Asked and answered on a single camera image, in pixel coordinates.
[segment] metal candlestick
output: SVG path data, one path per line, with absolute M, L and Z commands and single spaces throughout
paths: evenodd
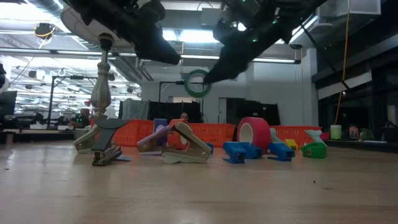
M 98 79 L 91 93 L 91 104 L 94 106 L 95 118 L 105 118 L 106 108 L 111 104 L 111 91 L 109 90 L 108 75 L 111 66 L 108 63 L 108 53 L 112 48 L 114 39 L 110 34 L 98 36 L 101 45 L 102 58 L 98 63 Z

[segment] wooden tabletop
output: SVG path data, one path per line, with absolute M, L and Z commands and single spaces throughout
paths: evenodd
M 0 146 L 0 223 L 398 223 L 398 155 L 329 147 L 327 159 L 92 167 L 72 142 Z

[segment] cable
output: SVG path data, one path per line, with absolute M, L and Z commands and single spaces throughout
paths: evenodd
M 198 7 L 197 7 L 197 11 L 199 11 L 200 5 L 201 5 L 202 3 L 204 3 L 204 2 L 207 3 L 207 4 L 209 4 L 209 6 L 210 6 L 212 9 L 214 9 L 213 5 L 210 4 L 210 2 L 208 2 L 208 1 L 201 1 L 201 2 L 199 3 Z
M 50 32 L 48 32 L 48 33 L 46 33 L 46 34 L 36 34 L 36 27 L 35 27 L 35 29 L 34 29 L 33 31 L 35 32 L 36 37 L 46 37 L 46 36 L 48 36 L 48 35 L 54 33 L 55 27 L 54 27 Z
M 349 29 L 349 14 L 351 10 L 351 0 L 348 1 L 348 13 L 347 13 L 347 23 L 346 23 L 346 42 L 345 42 L 345 49 L 344 49 L 344 62 L 343 62 L 343 81 L 346 78 L 346 70 L 347 70 L 347 49 L 348 49 L 348 29 Z M 340 104 L 341 104 L 341 96 L 343 92 L 340 91 L 340 96 L 338 97 L 338 104 L 337 104 L 337 112 L 336 112 L 336 118 L 335 118 L 335 124 L 337 124 L 337 117 L 338 117 L 338 112 L 340 110 Z
M 22 71 L 18 74 L 18 76 L 12 81 L 12 82 L 10 82 L 10 86 L 11 86 L 11 84 L 13 84 L 17 79 L 18 79 L 18 77 L 20 76 L 20 75 L 22 75 L 22 73 L 24 73 L 24 71 L 29 67 L 29 65 L 30 65 L 30 63 L 32 62 L 32 60 L 34 59 L 35 57 L 32 57 L 32 59 L 27 63 L 27 65 L 24 67 L 24 69 L 22 69 Z

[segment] red tape roll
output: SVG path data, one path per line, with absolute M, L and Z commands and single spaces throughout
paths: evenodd
M 187 125 L 189 125 L 188 121 L 185 119 L 173 119 L 170 121 L 170 128 L 172 128 L 176 123 L 178 122 L 183 122 Z M 182 137 L 179 133 L 175 131 L 170 131 L 167 135 L 167 144 L 169 147 L 174 146 L 175 149 L 178 150 L 186 150 L 189 146 L 189 142 Z
M 262 118 L 243 118 L 238 126 L 238 142 L 250 142 L 267 153 L 271 132 L 267 121 Z

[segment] orange plastic bin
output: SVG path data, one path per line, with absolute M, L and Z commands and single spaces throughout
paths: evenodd
M 301 149 L 305 144 L 312 142 L 312 138 L 305 132 L 305 130 L 321 130 L 321 127 L 317 126 L 270 126 L 270 128 L 275 128 L 276 135 L 282 141 L 285 139 L 294 139 L 297 143 L 298 148 Z
M 190 123 L 193 133 L 204 142 L 214 147 L 222 147 L 224 142 L 232 141 L 235 131 L 233 124 L 200 124 Z
M 154 128 L 153 121 L 132 119 L 128 124 L 121 127 L 113 136 L 121 146 L 137 146 L 137 142 L 152 134 Z
M 233 124 L 199 124 L 190 123 L 193 133 L 204 142 L 209 142 L 214 147 L 222 147 L 224 142 L 232 141 L 235 131 Z M 152 134 L 154 122 L 133 119 L 116 131 L 113 139 L 121 146 L 137 146 L 137 142 Z

